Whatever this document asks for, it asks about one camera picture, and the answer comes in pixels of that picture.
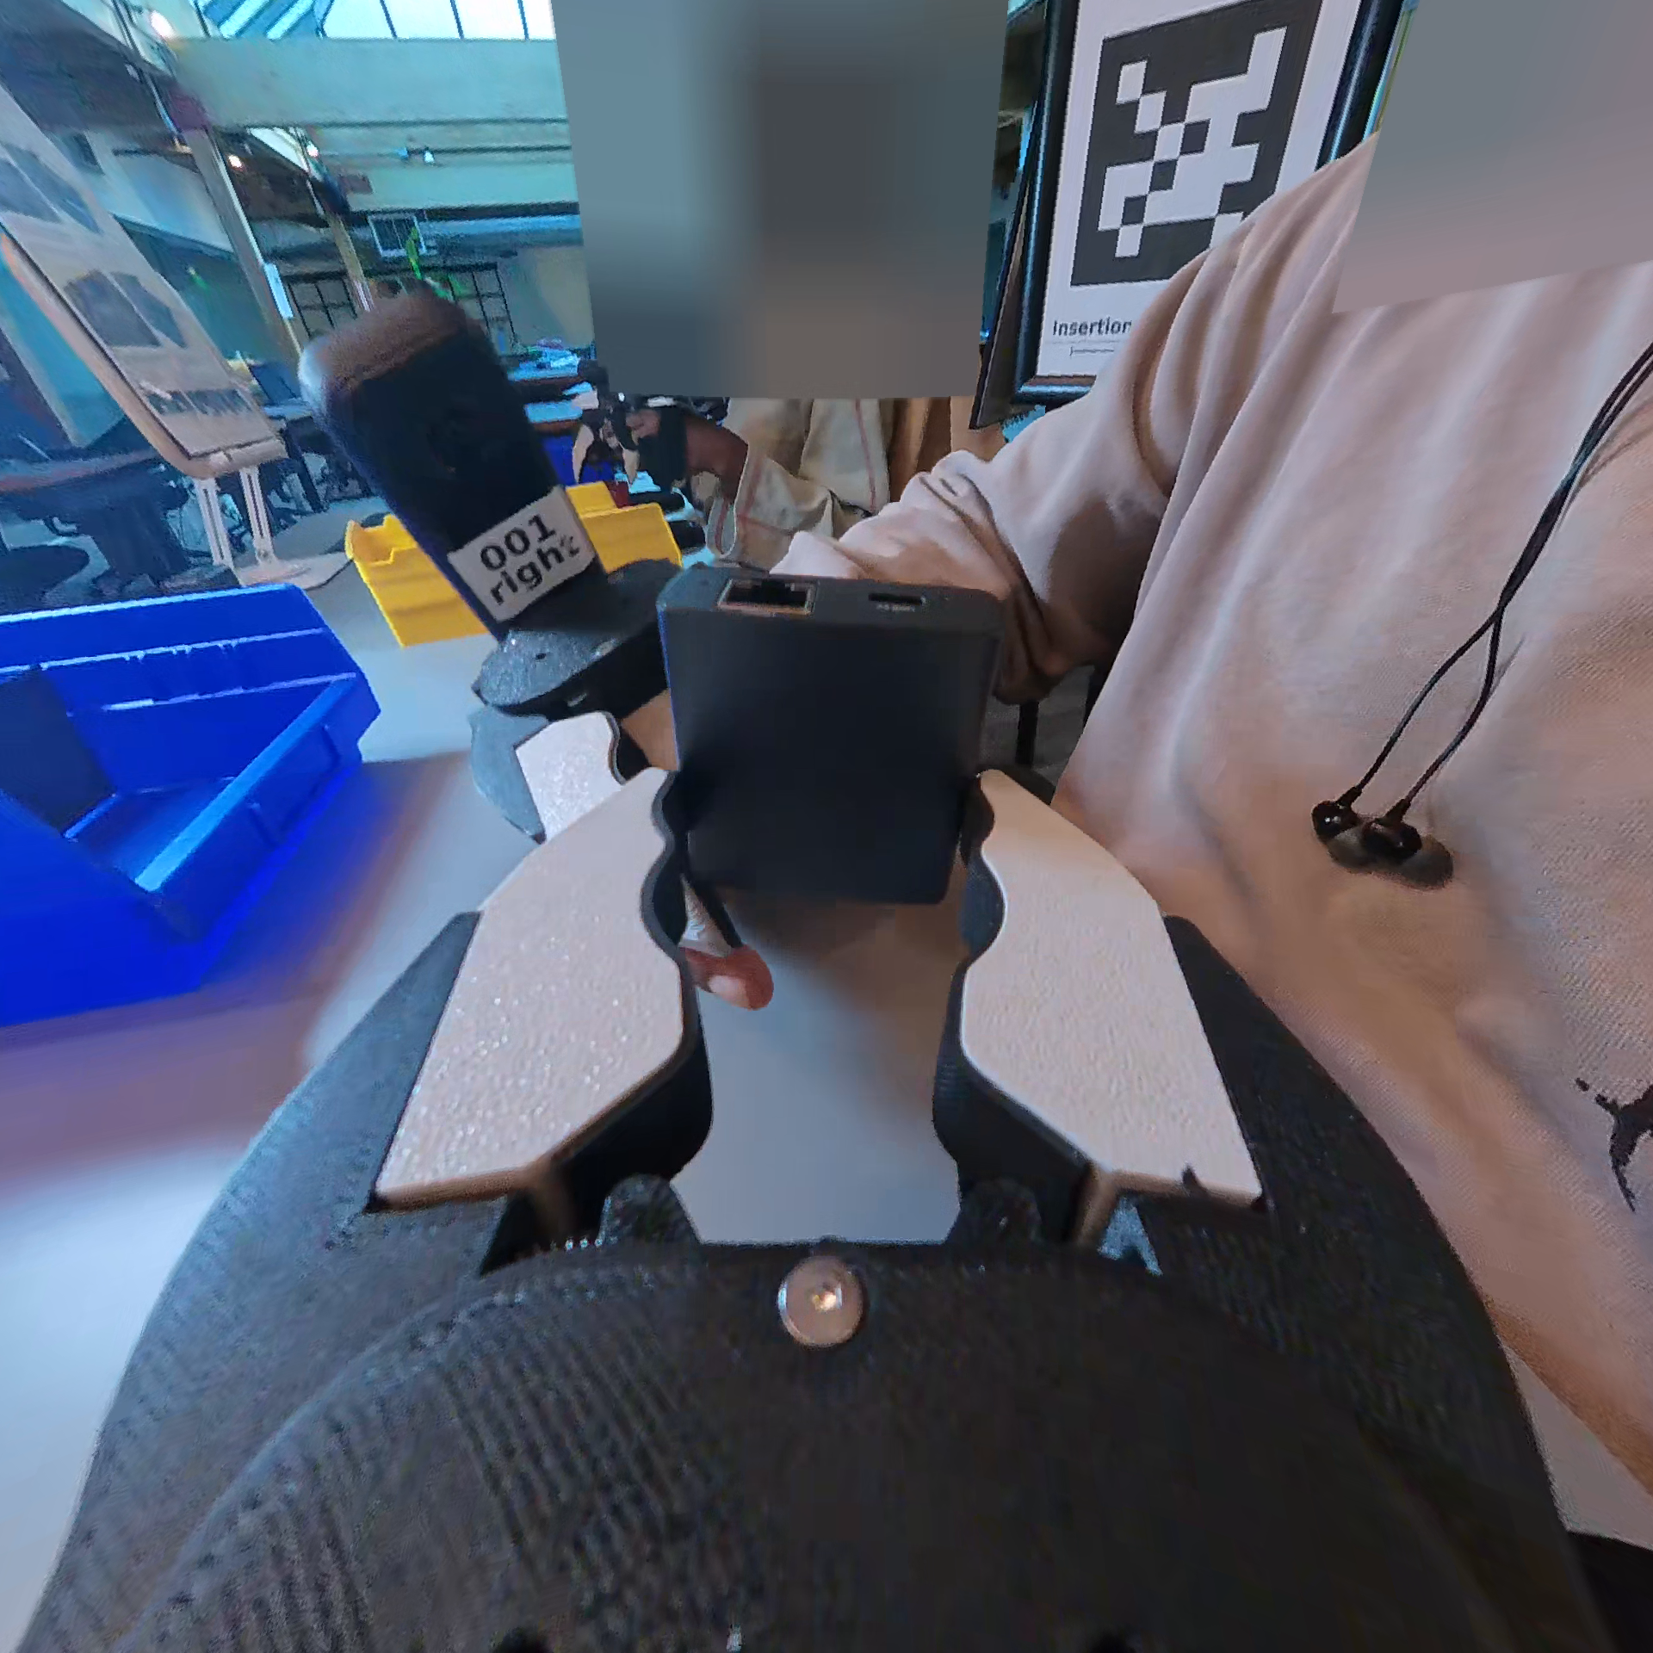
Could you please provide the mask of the yellow plastic bin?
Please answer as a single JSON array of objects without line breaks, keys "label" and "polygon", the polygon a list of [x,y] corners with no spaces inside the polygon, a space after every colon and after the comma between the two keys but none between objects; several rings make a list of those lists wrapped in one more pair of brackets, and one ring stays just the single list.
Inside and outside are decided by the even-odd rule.
[{"label": "yellow plastic bin", "polygon": [[[692,517],[665,517],[656,496],[613,506],[608,481],[575,481],[567,486],[567,496],[595,534],[605,570],[620,570],[628,560],[680,569],[676,531],[697,531]],[[375,516],[370,522],[345,522],[342,545],[404,653],[480,636],[480,618],[454,596],[454,587],[437,570],[437,560],[393,516]]]}]

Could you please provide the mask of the person's beige sweatshirt torso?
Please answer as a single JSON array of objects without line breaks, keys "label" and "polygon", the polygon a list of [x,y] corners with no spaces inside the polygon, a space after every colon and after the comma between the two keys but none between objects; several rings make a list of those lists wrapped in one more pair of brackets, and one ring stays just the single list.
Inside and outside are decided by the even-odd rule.
[{"label": "person's beige sweatshirt torso", "polygon": [[1648,261],[1340,317],[1374,142],[1173,280],[1029,431],[1020,558],[1107,689],[1063,801],[1400,1156],[1505,1347],[1648,1490],[1648,389],[1414,799],[1446,874],[1314,801],[1381,756],[1648,348]]}]

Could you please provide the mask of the black wired earphones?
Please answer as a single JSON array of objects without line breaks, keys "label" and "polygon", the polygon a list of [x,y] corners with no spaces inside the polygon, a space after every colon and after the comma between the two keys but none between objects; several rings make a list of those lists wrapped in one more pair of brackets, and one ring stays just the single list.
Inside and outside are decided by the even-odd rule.
[{"label": "black wired earphones", "polygon": [[[1623,423],[1623,415],[1639,406],[1639,392],[1653,378],[1653,348],[1641,348],[1631,354],[1631,365],[1609,382],[1609,392],[1598,401],[1598,407],[1590,415],[1570,467],[1559,470],[1559,481],[1547,486],[1537,522],[1525,531],[1517,560],[1505,569],[1493,604],[1487,607],[1487,618],[1423,677],[1423,689],[1409,690],[1409,702],[1400,709],[1400,717],[1385,730],[1385,740],[1374,746],[1367,766],[1332,799],[1314,801],[1314,839],[1349,871],[1374,871],[1374,874],[1396,874],[1409,884],[1445,884],[1452,874],[1452,857],[1440,832],[1423,832],[1409,823],[1414,799],[1428,794],[1428,782],[1459,756],[1459,746],[1481,730],[1493,677],[1501,677],[1501,627],[1505,616],[1517,604],[1517,593],[1525,587],[1525,575],[1537,570],[1547,542],[1565,522],[1565,510],[1574,506],[1590,463],[1598,457],[1604,433]],[[1440,689],[1471,663],[1481,657],[1481,689],[1471,713],[1459,717],[1459,730],[1440,746],[1440,756],[1408,782],[1408,794],[1385,806],[1364,806],[1364,794],[1381,782],[1385,763],[1396,756],[1396,746],[1408,740],[1408,730],[1414,726],[1414,713],[1428,709],[1428,697],[1440,697]]]}]

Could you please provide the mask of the black ethernet adapter box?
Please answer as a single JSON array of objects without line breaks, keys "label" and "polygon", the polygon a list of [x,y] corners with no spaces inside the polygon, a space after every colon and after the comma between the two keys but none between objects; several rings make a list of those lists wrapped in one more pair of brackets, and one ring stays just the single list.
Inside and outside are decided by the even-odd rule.
[{"label": "black ethernet adapter box", "polygon": [[990,593],[692,569],[656,627],[692,882],[945,899],[1000,663]]}]

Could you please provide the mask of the blue plastic bin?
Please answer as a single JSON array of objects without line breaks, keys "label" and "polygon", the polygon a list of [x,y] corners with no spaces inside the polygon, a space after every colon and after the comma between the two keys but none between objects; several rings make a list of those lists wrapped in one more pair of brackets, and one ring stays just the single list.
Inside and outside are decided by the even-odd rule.
[{"label": "blue plastic bin", "polygon": [[0,1022],[196,989],[363,766],[299,587],[0,618]]}]

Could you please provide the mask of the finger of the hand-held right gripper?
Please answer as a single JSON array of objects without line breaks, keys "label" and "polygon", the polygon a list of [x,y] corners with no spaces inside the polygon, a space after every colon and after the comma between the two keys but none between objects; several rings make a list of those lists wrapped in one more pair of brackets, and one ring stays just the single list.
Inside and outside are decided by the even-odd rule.
[{"label": "finger of the hand-held right gripper", "polygon": [[548,842],[567,823],[608,801],[635,772],[651,766],[651,717],[575,713],[514,746],[522,799],[533,806],[528,839]]}]

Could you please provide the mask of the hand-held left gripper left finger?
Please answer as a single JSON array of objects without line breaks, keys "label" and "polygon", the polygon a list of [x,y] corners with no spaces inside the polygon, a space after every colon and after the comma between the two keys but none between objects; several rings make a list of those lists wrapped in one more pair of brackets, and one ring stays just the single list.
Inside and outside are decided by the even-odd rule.
[{"label": "hand-held left gripper left finger", "polygon": [[479,905],[370,1204],[522,1196],[595,1226],[628,1177],[676,1181],[711,1129],[697,989],[676,950],[665,772],[533,842]]}]

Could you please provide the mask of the wooden easel display board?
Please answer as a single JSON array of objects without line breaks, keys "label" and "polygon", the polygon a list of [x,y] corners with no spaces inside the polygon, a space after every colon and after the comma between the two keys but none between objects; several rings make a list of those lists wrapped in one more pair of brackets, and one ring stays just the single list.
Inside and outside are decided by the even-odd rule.
[{"label": "wooden easel display board", "polygon": [[54,343],[135,423],[154,457],[196,481],[207,558],[246,587],[331,584],[334,550],[303,560],[273,550],[259,470],[288,457],[280,423],[11,96],[0,96],[0,232],[6,280],[31,299]]}]

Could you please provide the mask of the framed black-and-white tag poster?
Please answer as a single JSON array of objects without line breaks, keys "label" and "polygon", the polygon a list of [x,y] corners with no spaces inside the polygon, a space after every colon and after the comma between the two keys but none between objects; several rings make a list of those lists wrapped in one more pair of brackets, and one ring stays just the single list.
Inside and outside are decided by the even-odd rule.
[{"label": "framed black-and-white tag poster", "polygon": [[1020,154],[985,232],[973,423],[1068,406],[1143,302],[1266,199],[1374,131],[1409,6],[1014,6]]}]

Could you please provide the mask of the person's right forearm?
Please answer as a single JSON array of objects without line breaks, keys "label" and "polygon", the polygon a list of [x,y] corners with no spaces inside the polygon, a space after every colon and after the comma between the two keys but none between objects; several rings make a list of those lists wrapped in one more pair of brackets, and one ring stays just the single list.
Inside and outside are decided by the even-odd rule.
[{"label": "person's right forearm", "polygon": [[1079,668],[1116,677],[1186,433],[1191,406],[1171,382],[1107,378],[990,463],[945,457],[866,522],[791,534],[774,575],[985,593],[1000,702],[1036,702]]}]

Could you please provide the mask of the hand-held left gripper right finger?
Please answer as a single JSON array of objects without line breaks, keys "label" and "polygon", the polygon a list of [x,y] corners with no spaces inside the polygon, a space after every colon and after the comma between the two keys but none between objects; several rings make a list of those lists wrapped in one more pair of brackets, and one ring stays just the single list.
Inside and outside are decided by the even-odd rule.
[{"label": "hand-held left gripper right finger", "polygon": [[945,996],[936,1134],[960,1220],[1024,1209],[1045,1242],[1095,1250],[1139,1204],[1266,1209],[1158,901],[1020,772],[979,772],[960,832],[960,967]]}]

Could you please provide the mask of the person's right hand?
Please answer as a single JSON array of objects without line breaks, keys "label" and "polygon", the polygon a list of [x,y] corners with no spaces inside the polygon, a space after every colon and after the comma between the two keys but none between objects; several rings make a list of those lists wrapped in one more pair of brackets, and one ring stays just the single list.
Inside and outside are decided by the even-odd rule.
[{"label": "person's right hand", "polygon": [[724,901],[692,882],[680,882],[676,953],[697,989],[752,1013],[770,1000],[770,967],[733,933]]}]

